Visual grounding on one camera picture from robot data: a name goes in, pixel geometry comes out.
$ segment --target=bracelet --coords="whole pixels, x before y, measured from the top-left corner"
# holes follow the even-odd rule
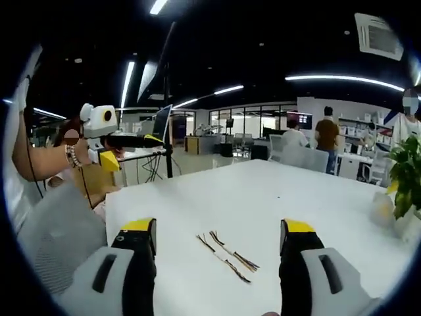
[[[78,158],[76,157],[76,152],[74,150],[74,145],[65,145],[65,150],[66,150],[66,158],[67,158],[68,164],[72,168],[74,168],[74,167],[81,167],[82,164],[78,160]]]

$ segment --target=air conditioner vent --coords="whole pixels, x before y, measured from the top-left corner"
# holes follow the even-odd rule
[[[400,61],[403,48],[393,30],[376,16],[356,13],[360,51]]]

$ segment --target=brown shirt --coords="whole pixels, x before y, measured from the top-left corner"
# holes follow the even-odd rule
[[[317,148],[321,150],[334,150],[336,136],[339,135],[339,128],[329,119],[321,120],[316,125],[319,134]]]

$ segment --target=person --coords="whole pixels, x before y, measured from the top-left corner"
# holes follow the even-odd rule
[[[397,147],[411,135],[416,136],[418,139],[421,138],[420,121],[416,119],[415,115],[399,113],[393,126],[392,148]]]
[[[55,138],[53,147],[59,147],[59,146],[64,145],[66,143],[66,136],[69,135],[69,131],[71,130],[78,131],[81,129],[80,126],[81,126],[81,122],[80,122],[79,117],[76,117],[64,123]],[[123,155],[123,152],[115,149],[114,154],[117,157],[121,157]],[[51,191],[52,189],[60,186],[61,184],[67,181],[72,181],[72,182],[77,183],[75,176],[78,176],[79,173],[80,173],[80,170],[69,166],[67,169],[64,169],[63,171],[59,172],[55,176],[52,176],[51,178],[47,179],[46,181],[47,191]],[[95,176],[96,176],[95,179],[101,179],[100,174],[95,174]],[[101,219],[103,220],[103,222],[105,222],[105,196],[108,193],[118,191],[120,188],[114,185],[112,186],[104,185],[104,184],[99,184],[99,185],[100,185],[99,190],[97,190],[96,192],[92,194],[89,194],[89,196],[88,196],[88,192],[86,192],[84,189],[81,189],[81,191],[85,195],[85,198],[89,199],[89,202],[91,206],[93,207],[94,213],[99,215]]]
[[[324,108],[324,119],[316,125],[314,137],[317,141],[317,149],[326,151],[329,154],[326,173],[333,174],[335,168],[336,153],[335,147],[339,144],[339,127],[334,122],[334,110],[331,107]]]
[[[281,147],[287,145],[296,145],[302,147],[310,147],[309,141],[305,138],[302,131],[299,129],[297,120],[288,121],[289,130],[287,130],[281,138]]]
[[[360,145],[367,148],[373,148],[376,145],[376,125],[371,122],[364,131],[364,136],[360,139]]]
[[[7,118],[4,142],[4,172],[3,185],[6,206],[12,227],[19,232],[32,206],[24,194],[24,183],[18,174],[28,181],[46,180],[74,163],[68,158],[66,149],[74,153],[74,159],[81,165],[91,164],[87,153],[86,140],[79,139],[76,144],[66,147],[32,147],[26,135],[23,111],[26,108],[26,95],[30,81],[36,72],[37,62],[42,48],[37,46],[30,55],[28,62],[21,72],[20,79],[12,99],[4,104],[7,106]]]

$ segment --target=man in brown shirt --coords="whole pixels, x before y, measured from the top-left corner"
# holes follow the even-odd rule
[[[335,168],[335,146],[337,145],[337,136],[339,135],[339,128],[334,123],[332,117],[334,110],[331,107],[324,108],[324,119],[319,121],[316,125],[315,137],[317,140],[317,149],[329,153],[328,165],[326,166],[326,173],[333,174]]]

